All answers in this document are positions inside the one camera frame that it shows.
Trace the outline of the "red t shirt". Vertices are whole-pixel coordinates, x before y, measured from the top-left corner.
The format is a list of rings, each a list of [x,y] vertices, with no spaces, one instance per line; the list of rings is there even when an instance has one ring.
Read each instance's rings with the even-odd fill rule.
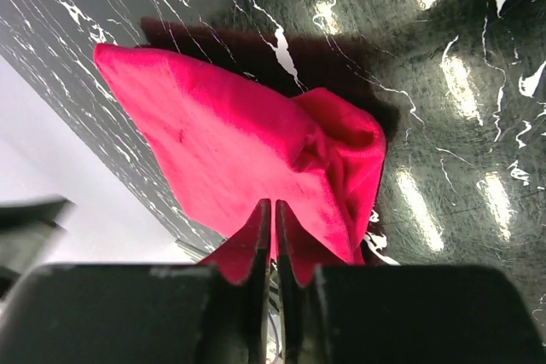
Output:
[[[303,280],[322,250],[363,263],[386,156],[371,114],[324,88],[286,97],[161,49],[100,43],[94,61],[189,218],[229,238],[260,200],[283,200],[302,226],[288,244]]]

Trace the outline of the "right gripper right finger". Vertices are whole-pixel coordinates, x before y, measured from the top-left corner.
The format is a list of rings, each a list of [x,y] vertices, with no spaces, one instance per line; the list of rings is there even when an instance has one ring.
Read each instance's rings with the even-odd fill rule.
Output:
[[[276,203],[286,363],[542,363],[522,298],[476,265],[343,264]]]

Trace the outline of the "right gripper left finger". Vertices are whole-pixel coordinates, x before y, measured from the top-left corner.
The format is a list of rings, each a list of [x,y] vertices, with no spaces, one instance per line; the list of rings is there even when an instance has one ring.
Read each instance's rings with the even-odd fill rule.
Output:
[[[262,363],[271,202],[196,264],[47,264],[1,318],[4,363]]]

